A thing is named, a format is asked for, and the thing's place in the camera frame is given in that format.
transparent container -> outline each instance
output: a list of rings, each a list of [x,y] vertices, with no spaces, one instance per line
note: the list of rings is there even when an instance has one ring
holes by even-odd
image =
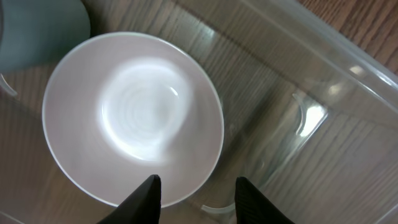
[[[83,1],[92,34],[135,31],[190,54],[220,96],[223,152],[161,223],[234,223],[245,176],[295,223],[398,220],[398,79],[293,0]],[[95,223],[113,208],[60,171],[40,120],[55,64],[4,74],[0,211],[27,223]]]

gray cup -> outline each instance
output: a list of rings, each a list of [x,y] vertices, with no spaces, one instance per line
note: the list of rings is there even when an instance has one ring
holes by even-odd
[[[0,72],[56,61],[90,37],[80,0],[0,0]]]

white bowl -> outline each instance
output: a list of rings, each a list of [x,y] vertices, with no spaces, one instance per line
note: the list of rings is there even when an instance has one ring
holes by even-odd
[[[74,48],[45,90],[44,133],[57,164],[82,191],[118,206],[148,176],[162,207],[202,186],[223,143],[216,90],[187,54],[133,32]]]

brown wooden surface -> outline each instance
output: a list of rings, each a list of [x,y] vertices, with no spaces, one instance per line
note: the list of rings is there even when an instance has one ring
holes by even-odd
[[[297,109],[291,97],[297,85],[330,106],[330,117],[269,181],[267,197],[296,223],[374,223],[398,203],[396,114],[350,83],[333,98],[325,91],[329,84],[301,86],[300,72],[314,79],[320,73],[332,78],[339,74],[295,43],[281,50],[269,38],[275,29],[264,26],[248,8],[224,0],[83,2],[93,35],[128,30],[161,37],[198,61],[221,98],[226,138],[218,167],[195,195],[162,210],[161,223],[228,220],[229,215],[214,217],[199,208],[231,203],[234,179],[247,174],[243,167],[253,149],[265,152],[264,167],[271,169],[281,159],[262,145],[284,121],[283,114]],[[301,3],[397,73],[397,1]],[[283,58],[295,63],[284,66]],[[16,101],[0,99],[0,210],[24,223],[95,223],[113,208],[62,174],[42,132],[42,95],[54,66],[7,74],[19,96]],[[347,96],[359,102],[353,109],[350,101],[344,102]],[[361,101],[374,103],[376,112],[361,114],[358,108],[367,109]],[[386,119],[375,117],[378,111]],[[294,122],[287,126],[295,127]]]

wood grain surface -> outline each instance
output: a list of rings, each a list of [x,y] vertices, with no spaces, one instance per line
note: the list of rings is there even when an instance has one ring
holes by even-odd
[[[92,35],[136,31],[165,39],[205,69],[220,96],[225,140],[218,166],[197,193],[163,209],[161,223],[227,223],[232,213],[209,215],[200,207],[233,202],[239,175],[255,184],[256,175],[269,177],[265,195],[295,223],[398,220],[393,209],[398,204],[398,116],[247,5],[238,0],[83,3]],[[398,74],[398,1],[300,3]],[[320,40],[313,43],[333,56]],[[70,182],[44,139],[42,97],[54,68],[48,64],[6,74],[19,95],[0,97],[0,211],[24,223],[96,223],[113,208]],[[330,115],[281,166],[287,158],[281,139],[294,133],[299,121],[293,93],[316,99]],[[280,136],[271,138],[275,133]],[[248,168],[252,163],[261,165],[258,173]]]

